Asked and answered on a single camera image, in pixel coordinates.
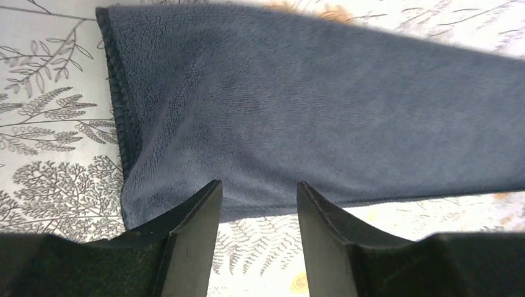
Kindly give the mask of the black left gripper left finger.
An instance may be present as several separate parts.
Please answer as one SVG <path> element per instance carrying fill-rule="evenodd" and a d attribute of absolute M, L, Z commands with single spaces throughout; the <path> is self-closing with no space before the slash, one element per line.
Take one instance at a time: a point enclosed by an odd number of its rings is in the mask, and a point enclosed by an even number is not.
<path fill-rule="evenodd" d="M 1 235 L 2 296 L 205 296 L 223 198 L 213 180 L 113 239 Z"/>

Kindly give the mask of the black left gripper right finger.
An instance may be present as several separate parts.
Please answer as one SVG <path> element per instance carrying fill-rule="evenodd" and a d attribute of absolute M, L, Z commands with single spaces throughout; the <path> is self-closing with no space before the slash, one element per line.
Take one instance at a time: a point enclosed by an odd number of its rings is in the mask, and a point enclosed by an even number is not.
<path fill-rule="evenodd" d="M 311 296 L 523 296 L 523 233 L 410 241 L 346 212 L 306 182 L 298 221 Z"/>

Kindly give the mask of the dark grey cloth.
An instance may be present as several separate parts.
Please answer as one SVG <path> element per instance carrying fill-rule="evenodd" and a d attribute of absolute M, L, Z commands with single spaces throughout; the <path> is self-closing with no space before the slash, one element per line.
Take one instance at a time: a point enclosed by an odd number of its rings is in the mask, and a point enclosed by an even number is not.
<path fill-rule="evenodd" d="M 524 62 L 231 4 L 110 6 L 103 35 L 135 228 L 213 179 L 222 220 L 524 189 Z"/>

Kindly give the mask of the floral table cloth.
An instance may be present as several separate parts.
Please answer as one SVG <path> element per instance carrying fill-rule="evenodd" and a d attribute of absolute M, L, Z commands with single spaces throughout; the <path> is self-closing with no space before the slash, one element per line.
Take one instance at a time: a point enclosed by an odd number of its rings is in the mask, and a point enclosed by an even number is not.
<path fill-rule="evenodd" d="M 124 231 L 105 52 L 109 1 L 1 2 L 1 231 Z M 524 57 L 523 1 L 255 1 L 255 6 Z M 209 296 L 308 296 L 296 215 L 219 226 Z"/>

